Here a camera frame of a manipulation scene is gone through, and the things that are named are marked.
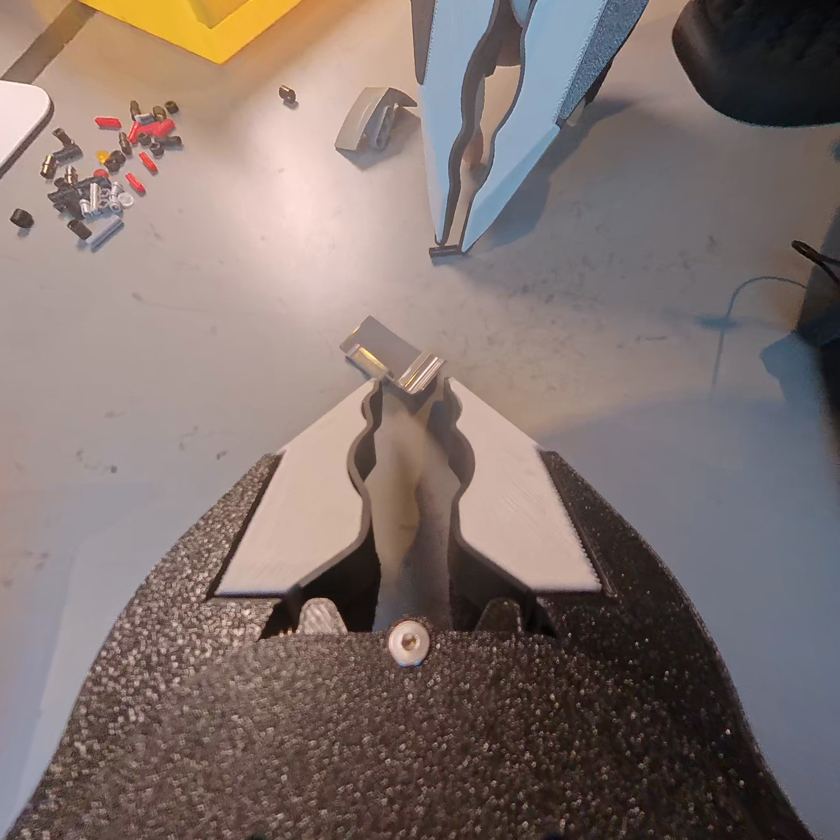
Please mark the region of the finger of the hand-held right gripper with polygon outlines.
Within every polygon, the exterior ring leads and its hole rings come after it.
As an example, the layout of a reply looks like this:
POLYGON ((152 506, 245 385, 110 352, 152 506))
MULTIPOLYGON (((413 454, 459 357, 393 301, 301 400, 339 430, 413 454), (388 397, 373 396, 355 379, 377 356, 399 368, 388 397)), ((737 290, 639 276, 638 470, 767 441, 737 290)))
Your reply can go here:
POLYGON ((436 246, 455 219, 464 152, 476 128, 480 62, 494 25, 492 1, 420 1, 418 107, 436 246))
POLYGON ((462 237, 468 251, 497 218, 560 132, 558 118, 603 1, 537 1, 521 40, 517 95, 494 133, 490 167, 473 196, 462 237))

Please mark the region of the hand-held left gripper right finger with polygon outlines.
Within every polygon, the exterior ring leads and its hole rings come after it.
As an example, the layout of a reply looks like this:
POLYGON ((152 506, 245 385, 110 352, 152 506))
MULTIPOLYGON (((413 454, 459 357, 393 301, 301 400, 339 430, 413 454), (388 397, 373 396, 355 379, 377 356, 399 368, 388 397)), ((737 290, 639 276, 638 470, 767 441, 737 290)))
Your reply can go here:
POLYGON ((601 593, 537 442, 455 378, 447 384, 455 441, 467 445, 456 522, 467 551, 527 593, 601 593))

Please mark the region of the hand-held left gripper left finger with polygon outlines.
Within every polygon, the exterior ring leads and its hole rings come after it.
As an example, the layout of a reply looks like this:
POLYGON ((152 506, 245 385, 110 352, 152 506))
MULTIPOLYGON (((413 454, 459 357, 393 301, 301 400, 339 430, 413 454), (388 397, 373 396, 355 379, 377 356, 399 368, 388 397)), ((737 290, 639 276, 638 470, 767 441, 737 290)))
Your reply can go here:
POLYGON ((376 464, 382 383, 345 397, 279 452, 214 584, 216 597, 290 595, 346 560, 362 582, 363 546, 372 543, 365 485, 376 464))

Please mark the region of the grey curved brick panel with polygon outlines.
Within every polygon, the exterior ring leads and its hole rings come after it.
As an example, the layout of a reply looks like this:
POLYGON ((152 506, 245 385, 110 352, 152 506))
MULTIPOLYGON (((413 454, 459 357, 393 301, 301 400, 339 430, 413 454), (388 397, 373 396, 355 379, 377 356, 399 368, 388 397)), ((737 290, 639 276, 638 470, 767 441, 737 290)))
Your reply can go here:
POLYGON ((335 150, 356 153, 366 147, 383 152, 399 111, 415 109, 417 105, 415 99, 394 87, 364 88, 343 122, 335 150))
POLYGON ((373 317, 363 320, 340 349, 348 362, 407 397, 429 391, 445 364, 443 357, 414 347, 373 317))

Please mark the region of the yellow plastic parts bin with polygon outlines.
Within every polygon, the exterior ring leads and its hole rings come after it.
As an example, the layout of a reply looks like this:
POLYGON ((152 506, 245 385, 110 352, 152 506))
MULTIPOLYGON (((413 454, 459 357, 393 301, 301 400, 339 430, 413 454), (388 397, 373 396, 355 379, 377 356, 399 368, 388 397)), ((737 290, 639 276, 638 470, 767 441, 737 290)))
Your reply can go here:
POLYGON ((86 1, 85 5, 222 65, 299 1, 86 1))

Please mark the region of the grey desk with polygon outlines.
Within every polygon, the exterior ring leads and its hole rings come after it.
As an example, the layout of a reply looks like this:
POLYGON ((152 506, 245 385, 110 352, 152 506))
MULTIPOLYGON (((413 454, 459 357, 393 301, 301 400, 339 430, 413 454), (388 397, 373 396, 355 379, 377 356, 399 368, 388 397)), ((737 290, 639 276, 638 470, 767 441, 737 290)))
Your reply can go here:
POLYGON ((813 832, 838 838, 838 382, 791 331, 838 211, 838 127, 714 112, 651 2, 595 102, 464 259, 433 262, 408 2, 305 2, 224 66, 100 14, 41 72, 2 178, 2 834, 110 626, 263 454, 361 383, 374 316, 559 452, 675 573, 813 832), (278 96, 297 93, 289 108, 278 96), (101 251, 39 165, 177 100, 184 149, 101 251))

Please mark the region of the person's black hoodie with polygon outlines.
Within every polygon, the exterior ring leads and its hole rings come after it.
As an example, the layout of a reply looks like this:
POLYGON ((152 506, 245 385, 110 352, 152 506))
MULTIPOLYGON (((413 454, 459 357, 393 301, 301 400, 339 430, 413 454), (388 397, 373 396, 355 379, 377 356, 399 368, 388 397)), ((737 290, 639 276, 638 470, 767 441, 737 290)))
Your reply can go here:
POLYGON ((821 355, 826 378, 839 375, 839 212, 836 211, 823 243, 815 248, 795 239, 791 246, 812 264, 796 332, 821 355))

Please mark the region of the pile of small brick pins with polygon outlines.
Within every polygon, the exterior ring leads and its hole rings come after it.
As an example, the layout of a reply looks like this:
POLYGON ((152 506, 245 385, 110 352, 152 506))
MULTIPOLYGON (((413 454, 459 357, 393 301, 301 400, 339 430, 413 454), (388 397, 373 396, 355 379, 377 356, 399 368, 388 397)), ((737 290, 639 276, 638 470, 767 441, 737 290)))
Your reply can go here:
POLYGON ((49 134, 53 147, 38 175, 56 219, 69 230, 80 251, 97 253, 125 227, 125 214, 148 193, 147 182, 160 173, 166 153, 182 151, 176 125, 177 100, 148 108, 129 102, 128 115, 97 115, 92 123, 101 138, 90 152, 67 130, 49 134))

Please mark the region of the white rounded base plate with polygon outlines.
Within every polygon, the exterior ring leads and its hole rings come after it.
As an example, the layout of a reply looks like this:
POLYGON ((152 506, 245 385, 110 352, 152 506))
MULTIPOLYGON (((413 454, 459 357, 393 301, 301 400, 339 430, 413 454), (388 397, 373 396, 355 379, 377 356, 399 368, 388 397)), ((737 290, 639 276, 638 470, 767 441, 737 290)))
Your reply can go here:
POLYGON ((39 135, 53 112, 54 103, 41 87, 1 80, 1 176, 39 135))

